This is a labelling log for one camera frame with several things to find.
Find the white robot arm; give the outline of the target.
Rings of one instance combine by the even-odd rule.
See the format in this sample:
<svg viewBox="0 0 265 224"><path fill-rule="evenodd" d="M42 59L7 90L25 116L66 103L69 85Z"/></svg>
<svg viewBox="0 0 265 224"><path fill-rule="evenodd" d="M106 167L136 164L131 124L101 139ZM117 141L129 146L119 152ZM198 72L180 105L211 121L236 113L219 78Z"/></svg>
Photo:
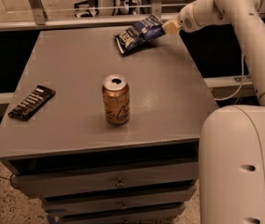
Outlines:
<svg viewBox="0 0 265 224"><path fill-rule="evenodd" d="M230 23L258 105L229 105L204 122L199 144L201 224L265 224L265 23L256 0L197 0L168 20L168 33Z"/></svg>

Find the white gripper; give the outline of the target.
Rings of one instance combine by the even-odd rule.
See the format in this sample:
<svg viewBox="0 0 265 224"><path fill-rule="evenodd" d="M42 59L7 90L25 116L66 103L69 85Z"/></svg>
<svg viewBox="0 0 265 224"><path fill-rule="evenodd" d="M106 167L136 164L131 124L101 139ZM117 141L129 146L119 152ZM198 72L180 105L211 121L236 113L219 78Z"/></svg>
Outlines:
<svg viewBox="0 0 265 224"><path fill-rule="evenodd" d="M181 29L186 33L199 31L201 26L196 22L194 11L195 4L187 4L180 10L178 20L171 19L162 25L163 31L166 34L178 34Z"/></svg>

